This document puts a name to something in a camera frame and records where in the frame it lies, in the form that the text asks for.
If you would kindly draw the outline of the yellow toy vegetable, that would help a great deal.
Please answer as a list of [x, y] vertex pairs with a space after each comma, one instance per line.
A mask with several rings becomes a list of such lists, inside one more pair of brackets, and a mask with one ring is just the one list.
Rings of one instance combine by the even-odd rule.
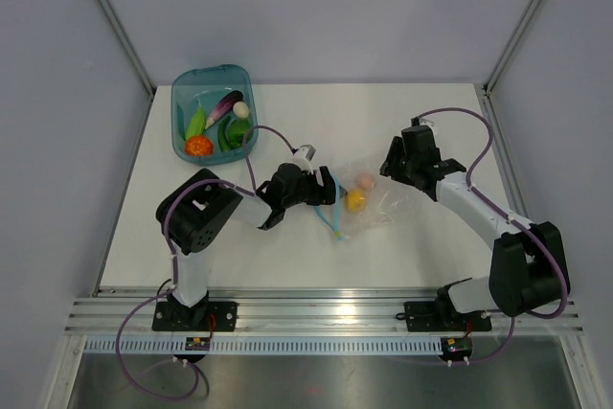
[[368, 206], [368, 194], [359, 188], [351, 189], [344, 197], [344, 204], [348, 212], [359, 214]]

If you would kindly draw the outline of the pink toy egg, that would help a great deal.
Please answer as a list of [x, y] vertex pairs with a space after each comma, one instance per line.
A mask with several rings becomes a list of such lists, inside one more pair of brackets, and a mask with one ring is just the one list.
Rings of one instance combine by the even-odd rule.
[[355, 179], [356, 185], [363, 191], [371, 191], [375, 185], [375, 177], [367, 172], [360, 173]]

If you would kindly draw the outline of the clear zip top bag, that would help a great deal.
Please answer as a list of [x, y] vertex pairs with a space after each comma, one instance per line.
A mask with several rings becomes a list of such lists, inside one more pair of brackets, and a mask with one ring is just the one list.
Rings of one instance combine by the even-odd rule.
[[420, 193], [379, 174], [379, 164], [360, 160], [329, 169], [332, 190], [340, 193], [315, 214], [337, 240], [355, 238], [382, 226], [406, 223], [417, 209]]

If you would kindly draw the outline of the green toy bell pepper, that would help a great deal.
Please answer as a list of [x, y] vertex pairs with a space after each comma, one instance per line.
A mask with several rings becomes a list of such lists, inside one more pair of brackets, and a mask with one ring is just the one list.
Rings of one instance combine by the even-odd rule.
[[242, 146], [243, 137], [251, 126], [247, 119], [234, 119], [228, 124], [225, 134], [230, 149], [237, 149]]

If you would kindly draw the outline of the dark green toy chili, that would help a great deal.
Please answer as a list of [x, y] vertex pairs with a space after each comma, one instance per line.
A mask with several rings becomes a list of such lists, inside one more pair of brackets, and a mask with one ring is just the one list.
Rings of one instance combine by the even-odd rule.
[[227, 139], [226, 128], [227, 125], [231, 122], [231, 117], [226, 116], [220, 123], [217, 129], [217, 142], [221, 152], [228, 152], [232, 149], [230, 143]]

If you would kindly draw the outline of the white toy garlic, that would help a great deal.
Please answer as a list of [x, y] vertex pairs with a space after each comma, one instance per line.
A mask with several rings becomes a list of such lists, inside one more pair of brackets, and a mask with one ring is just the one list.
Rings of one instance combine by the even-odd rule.
[[243, 101], [234, 103], [233, 112], [237, 118], [243, 119], [243, 120], [247, 119], [250, 115], [250, 109], [248, 105]]

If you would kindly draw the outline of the purple toy eggplant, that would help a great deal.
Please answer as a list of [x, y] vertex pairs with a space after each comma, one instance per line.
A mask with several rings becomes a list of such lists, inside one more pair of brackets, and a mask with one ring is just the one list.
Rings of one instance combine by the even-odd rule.
[[226, 94], [206, 118], [205, 130], [212, 127], [222, 116], [233, 110], [235, 102], [243, 101], [243, 93], [234, 90]]

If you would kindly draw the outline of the orange toy pumpkin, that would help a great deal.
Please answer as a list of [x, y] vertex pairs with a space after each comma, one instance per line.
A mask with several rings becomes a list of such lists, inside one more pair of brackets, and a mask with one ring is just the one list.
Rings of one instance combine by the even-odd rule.
[[214, 144], [204, 135], [193, 136], [185, 143], [185, 152], [194, 157], [211, 155], [214, 150]]

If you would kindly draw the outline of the light green toy vegetable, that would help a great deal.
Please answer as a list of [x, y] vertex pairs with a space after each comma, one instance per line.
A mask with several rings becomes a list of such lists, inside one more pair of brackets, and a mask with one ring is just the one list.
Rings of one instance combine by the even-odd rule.
[[189, 141], [192, 137], [200, 136], [205, 130], [206, 115], [203, 109], [199, 106], [190, 119], [186, 130], [185, 139]]

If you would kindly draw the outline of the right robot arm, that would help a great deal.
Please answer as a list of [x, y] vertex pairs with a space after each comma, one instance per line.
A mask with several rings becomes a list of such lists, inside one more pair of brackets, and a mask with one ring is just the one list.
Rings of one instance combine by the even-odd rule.
[[437, 321], [445, 330], [459, 330], [487, 311], [553, 319], [565, 310], [570, 280], [558, 228], [496, 204], [476, 187], [472, 169], [442, 157], [429, 126], [403, 129], [379, 172], [453, 212], [491, 252], [487, 276], [438, 289], [426, 324]]

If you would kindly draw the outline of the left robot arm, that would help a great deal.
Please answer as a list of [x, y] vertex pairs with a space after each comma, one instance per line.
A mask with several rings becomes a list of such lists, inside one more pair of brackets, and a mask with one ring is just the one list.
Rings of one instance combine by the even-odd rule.
[[169, 292], [156, 305], [155, 331], [232, 331], [237, 305], [210, 299], [204, 281], [202, 255], [233, 219], [268, 231], [279, 224], [287, 209], [307, 205], [314, 209], [331, 206], [338, 212], [347, 191], [327, 167], [317, 172], [283, 163], [271, 179], [254, 192], [199, 170], [165, 198], [156, 210], [171, 252]]

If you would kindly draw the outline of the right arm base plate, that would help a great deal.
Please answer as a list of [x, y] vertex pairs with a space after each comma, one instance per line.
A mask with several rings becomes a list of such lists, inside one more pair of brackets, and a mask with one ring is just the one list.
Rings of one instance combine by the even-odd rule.
[[490, 319], [479, 311], [454, 313], [447, 307], [438, 307], [435, 301], [409, 301], [395, 318], [405, 323], [409, 332], [489, 332]]

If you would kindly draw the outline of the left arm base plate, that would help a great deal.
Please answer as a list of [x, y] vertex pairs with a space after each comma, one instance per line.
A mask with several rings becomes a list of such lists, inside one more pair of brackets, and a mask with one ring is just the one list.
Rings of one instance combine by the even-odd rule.
[[161, 332], [232, 332], [237, 315], [235, 302], [208, 301], [187, 308], [166, 301], [156, 305], [151, 328]]

